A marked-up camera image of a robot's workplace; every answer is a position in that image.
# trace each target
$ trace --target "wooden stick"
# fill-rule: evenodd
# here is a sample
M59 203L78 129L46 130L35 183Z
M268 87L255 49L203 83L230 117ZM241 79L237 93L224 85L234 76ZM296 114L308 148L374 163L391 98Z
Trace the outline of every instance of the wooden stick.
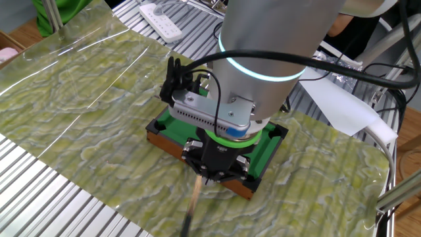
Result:
M183 228L180 233L180 237L188 237L189 236L189 229L190 229L190 222L193 218L193 214L195 212L195 207L197 204L197 200L200 196L200 189L202 188L202 176L198 175L195 182L195 187L193 189L193 195L191 196L189 202L189 208L187 210L186 216L184 217Z

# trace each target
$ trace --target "green cloth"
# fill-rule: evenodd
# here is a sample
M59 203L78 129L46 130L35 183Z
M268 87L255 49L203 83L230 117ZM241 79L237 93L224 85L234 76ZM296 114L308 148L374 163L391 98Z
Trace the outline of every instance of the green cloth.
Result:
M92 0L56 0L61 20L66 24L73 16L76 16ZM48 37L53 33L53 29L47 18L47 13L42 4L42 0L32 0L37 9L37 26L42 37Z

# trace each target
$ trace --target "silver cylinder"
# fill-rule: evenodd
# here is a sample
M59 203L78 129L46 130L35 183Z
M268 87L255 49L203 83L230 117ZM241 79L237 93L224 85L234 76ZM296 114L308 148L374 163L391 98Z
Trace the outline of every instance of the silver cylinder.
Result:
M312 57L345 0L231 0L219 50L256 49ZM240 96L255 103L251 120L279 110L304 66L266 59L234 58L214 62L221 98ZM210 83L210 96L218 90Z

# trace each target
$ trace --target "heat sink vent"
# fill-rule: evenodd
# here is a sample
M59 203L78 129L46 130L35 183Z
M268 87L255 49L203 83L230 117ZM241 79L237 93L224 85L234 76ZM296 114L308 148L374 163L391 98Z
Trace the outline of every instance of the heat sink vent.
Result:
M206 124L206 125L209 125L209 126L214 126L214 123L213 123L213 122L211 122L211 121L208 121L208 120L205 120L205 119L198 118L198 117L196 117L196 116L194 116L194 115L191 115L191 114L185 113L185 112L183 112L183 111L179 111L179 110L177 110L177 113L179 113L180 115L183 115L183 116L185 116L185 117L187 117L187 118L194 119L194 120L196 120L197 122L201 122L201 123ZM226 130L227 130L227 128L224 128L224 127L222 127L222 126L220 126L220 125L218 125L218 129L220 129L220 130L222 130L222 131L226 131Z

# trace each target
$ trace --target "green ring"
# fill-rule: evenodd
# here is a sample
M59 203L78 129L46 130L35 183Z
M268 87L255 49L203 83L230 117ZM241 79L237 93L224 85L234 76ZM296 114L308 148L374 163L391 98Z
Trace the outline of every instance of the green ring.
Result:
M210 138L212 138L212 140L218 142L219 144L224 145L226 147L237 148L237 149L253 145L262 136L262 130L260 130L259 133L254 138L251 138L250 140L247 140L244 142L235 142L235 141L227 140L225 138L218 138L216 137L215 133L210 132L208 130L205 130L205 132L208 134Z

